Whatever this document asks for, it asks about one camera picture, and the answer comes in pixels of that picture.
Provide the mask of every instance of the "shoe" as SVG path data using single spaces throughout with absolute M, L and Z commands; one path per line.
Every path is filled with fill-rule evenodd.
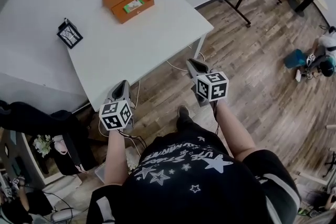
M 189 116 L 189 109 L 185 105 L 180 105 L 177 110 L 177 116 Z
M 295 76 L 295 79 L 297 82 L 300 82 L 301 81 L 301 72 L 300 70 L 296 70 L 296 76 Z

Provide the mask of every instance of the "white flowers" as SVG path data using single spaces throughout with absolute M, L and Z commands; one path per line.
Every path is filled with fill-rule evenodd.
M 51 150 L 50 144 L 52 143 L 52 139 L 50 135 L 38 135 L 35 138 L 33 145 L 35 146 L 36 150 L 42 154 L 44 158 Z

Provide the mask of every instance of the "black lantern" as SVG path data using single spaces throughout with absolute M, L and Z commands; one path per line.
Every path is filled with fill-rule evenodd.
M 81 34 L 77 31 L 77 27 L 67 18 L 64 18 L 64 22 L 58 27 L 57 36 L 59 36 L 70 49 L 83 39 Z

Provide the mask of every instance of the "wooden floor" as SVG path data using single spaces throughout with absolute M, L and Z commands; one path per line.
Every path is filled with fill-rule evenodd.
M 250 28 L 226 3 L 213 2 L 199 10 L 215 27 L 201 52 L 208 63 L 228 76 L 228 105 L 258 147 L 275 152 L 293 176 L 299 170 L 321 176 L 326 171 L 323 163 L 330 157 L 328 148 L 336 146 L 334 131 L 324 128 L 336 124 L 336 78 L 297 83 L 295 71 L 286 69 L 283 59 L 294 49 L 310 49 L 324 33 L 319 25 L 326 22 L 314 5 L 301 18 L 286 0 L 281 5 L 276 0 L 244 0 L 240 10 L 251 20 Z M 190 54 L 186 48 L 170 62 L 185 69 Z M 155 137 L 175 131 L 176 110 L 182 104 L 189 107 L 196 123 L 214 132 L 217 123 L 212 110 L 198 106 L 192 85 L 186 72 L 167 63 L 145 76 L 132 135 L 142 136 L 149 144 Z M 132 86 L 135 95 L 137 90 L 138 83 Z M 87 182 L 77 194 L 83 208 L 89 204 L 85 195 L 100 184 L 94 176 Z

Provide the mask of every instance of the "black t-shirt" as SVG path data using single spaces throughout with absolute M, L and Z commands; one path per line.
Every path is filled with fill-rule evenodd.
M 267 150 L 239 162 L 211 132 L 158 137 L 122 186 L 93 192 L 87 223 L 293 223 L 300 198 Z

